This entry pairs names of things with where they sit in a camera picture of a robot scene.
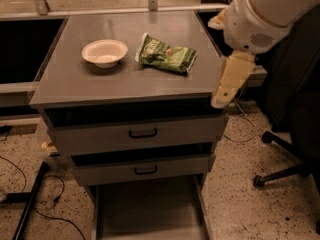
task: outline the drawer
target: drawer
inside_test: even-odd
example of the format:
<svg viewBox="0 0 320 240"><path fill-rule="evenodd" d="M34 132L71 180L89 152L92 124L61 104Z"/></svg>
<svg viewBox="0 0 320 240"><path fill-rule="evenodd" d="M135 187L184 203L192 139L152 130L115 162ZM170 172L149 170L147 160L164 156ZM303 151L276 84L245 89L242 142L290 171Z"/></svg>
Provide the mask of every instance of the drawer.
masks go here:
<svg viewBox="0 0 320 240"><path fill-rule="evenodd" d="M80 186L147 180L181 175L205 174L211 171L215 156L192 155L149 159L130 163L79 166L72 174Z"/></svg>
<svg viewBox="0 0 320 240"><path fill-rule="evenodd" d="M194 176L97 186L92 239L210 240Z"/></svg>
<svg viewBox="0 0 320 240"><path fill-rule="evenodd" d="M224 131L224 116L149 121L124 125L53 128L48 131L62 155L216 142Z"/></svg>

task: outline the desk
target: desk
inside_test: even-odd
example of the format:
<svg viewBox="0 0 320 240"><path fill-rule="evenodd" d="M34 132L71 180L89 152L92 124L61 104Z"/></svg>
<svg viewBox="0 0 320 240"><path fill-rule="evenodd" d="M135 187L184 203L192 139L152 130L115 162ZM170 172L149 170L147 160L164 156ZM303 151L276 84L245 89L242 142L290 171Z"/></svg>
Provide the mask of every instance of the desk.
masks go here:
<svg viewBox="0 0 320 240"><path fill-rule="evenodd" d="M196 49L189 74L135 62L145 32ZM99 39L128 46L113 69L81 57ZM70 16L30 104L93 200L111 183L196 175L201 186L228 118L210 106L219 65L193 11Z"/></svg>

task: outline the snack bag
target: snack bag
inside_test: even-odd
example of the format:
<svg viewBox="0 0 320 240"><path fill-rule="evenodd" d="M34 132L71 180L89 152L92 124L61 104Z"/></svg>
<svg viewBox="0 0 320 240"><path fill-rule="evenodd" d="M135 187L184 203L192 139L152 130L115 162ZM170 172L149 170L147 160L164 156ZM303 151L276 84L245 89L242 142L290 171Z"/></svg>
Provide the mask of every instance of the snack bag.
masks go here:
<svg viewBox="0 0 320 240"><path fill-rule="evenodd" d="M197 52L194 49L170 46L145 33L135 60L143 65L152 65L184 74L190 70L196 55Z"/></svg>

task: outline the office chair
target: office chair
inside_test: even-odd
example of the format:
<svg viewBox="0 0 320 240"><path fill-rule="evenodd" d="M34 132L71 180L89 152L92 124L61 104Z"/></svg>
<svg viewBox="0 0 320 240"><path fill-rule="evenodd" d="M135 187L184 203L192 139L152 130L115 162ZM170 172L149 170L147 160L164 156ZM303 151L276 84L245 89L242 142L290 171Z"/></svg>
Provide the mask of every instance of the office chair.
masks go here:
<svg viewBox="0 0 320 240"><path fill-rule="evenodd" d="M287 108L292 144L268 131L262 135L262 141L276 142L302 163L263 177L256 175L253 184L262 187L271 180L294 174L300 174L302 177L311 174L320 192L320 92L297 93L289 100ZM320 220L317 221L316 231L320 234Z"/></svg>

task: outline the bottom drawer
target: bottom drawer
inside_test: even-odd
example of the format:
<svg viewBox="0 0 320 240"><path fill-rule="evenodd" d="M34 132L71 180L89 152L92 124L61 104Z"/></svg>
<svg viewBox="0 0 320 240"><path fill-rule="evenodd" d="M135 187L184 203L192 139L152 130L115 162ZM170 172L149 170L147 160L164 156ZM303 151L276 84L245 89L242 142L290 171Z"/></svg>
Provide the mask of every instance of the bottom drawer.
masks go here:
<svg viewBox="0 0 320 240"><path fill-rule="evenodd" d="M97 186L92 239L212 239L196 177Z"/></svg>
<svg viewBox="0 0 320 240"><path fill-rule="evenodd" d="M213 166L213 154L150 159L147 162L103 164L73 168L80 186L146 180L180 175L205 174Z"/></svg>

